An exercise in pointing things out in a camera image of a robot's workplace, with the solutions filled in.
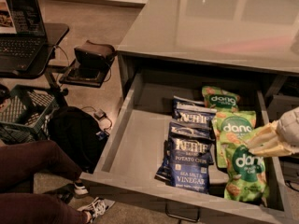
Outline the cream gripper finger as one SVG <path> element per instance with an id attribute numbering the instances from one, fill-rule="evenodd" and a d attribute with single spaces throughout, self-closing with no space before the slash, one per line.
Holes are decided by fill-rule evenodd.
<path id="1" fill-rule="evenodd" d="M 299 152 L 299 147 L 292 146 L 276 137 L 260 145 L 248 145 L 248 149 L 251 154 L 260 157 L 284 157 Z"/>
<path id="2" fill-rule="evenodd" d="M 246 139 L 248 147 L 274 147 L 278 143 L 278 123 L 273 121 L 253 130 Z"/>

